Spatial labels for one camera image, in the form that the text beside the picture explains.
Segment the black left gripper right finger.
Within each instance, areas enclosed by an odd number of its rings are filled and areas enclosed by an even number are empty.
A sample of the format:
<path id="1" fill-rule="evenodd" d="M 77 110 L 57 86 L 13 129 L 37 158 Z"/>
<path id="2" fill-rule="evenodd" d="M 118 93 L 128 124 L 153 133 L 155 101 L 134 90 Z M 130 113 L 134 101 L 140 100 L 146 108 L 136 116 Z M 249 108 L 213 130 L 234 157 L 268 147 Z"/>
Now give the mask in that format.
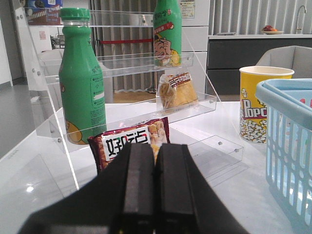
<path id="1" fill-rule="evenodd" d="M 161 146 L 155 186 L 156 233 L 247 233 L 203 177 L 187 145 Z"/>

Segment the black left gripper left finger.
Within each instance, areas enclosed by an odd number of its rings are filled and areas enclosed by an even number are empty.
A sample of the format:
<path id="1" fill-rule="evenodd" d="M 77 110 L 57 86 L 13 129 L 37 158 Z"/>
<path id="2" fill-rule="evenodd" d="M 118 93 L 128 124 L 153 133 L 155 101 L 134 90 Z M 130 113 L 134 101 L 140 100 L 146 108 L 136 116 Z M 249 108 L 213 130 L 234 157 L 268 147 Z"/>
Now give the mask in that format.
<path id="1" fill-rule="evenodd" d="M 151 234 L 154 155 L 128 143 L 93 180 L 31 214 L 20 234 Z"/>

